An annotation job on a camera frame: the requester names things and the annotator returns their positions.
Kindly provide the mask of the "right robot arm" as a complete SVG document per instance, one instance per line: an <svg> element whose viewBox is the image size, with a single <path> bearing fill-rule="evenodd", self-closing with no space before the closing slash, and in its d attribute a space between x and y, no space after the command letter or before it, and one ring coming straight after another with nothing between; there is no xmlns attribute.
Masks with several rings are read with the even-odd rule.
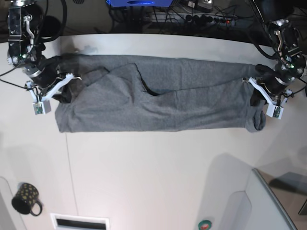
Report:
<svg viewBox="0 0 307 230"><path fill-rule="evenodd" d="M35 90L37 101L51 98L62 104L71 102L71 92L67 86L68 74L60 71L59 56L45 58L42 52L45 43L59 38L67 22L67 3L61 1L62 21L52 35L43 35L47 29L47 12L35 0L12 0L8 8L8 56L13 69L22 69L30 81L22 88Z"/></svg>

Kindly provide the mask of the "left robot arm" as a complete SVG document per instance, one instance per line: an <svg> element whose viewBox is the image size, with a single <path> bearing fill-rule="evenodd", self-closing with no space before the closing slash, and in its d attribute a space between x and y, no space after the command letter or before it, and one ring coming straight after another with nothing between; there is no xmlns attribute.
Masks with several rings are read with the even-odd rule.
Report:
<svg viewBox="0 0 307 230"><path fill-rule="evenodd" d="M261 77L256 82L268 94L277 106L281 99L293 97L287 93L287 87L296 79L305 82L307 75L307 57L299 46L300 33L290 20L295 8L305 8L302 0L250 0L249 5L255 19L260 23L264 35L269 40L273 54L265 53L251 38L251 42L267 59L276 60L274 69L257 65Z"/></svg>

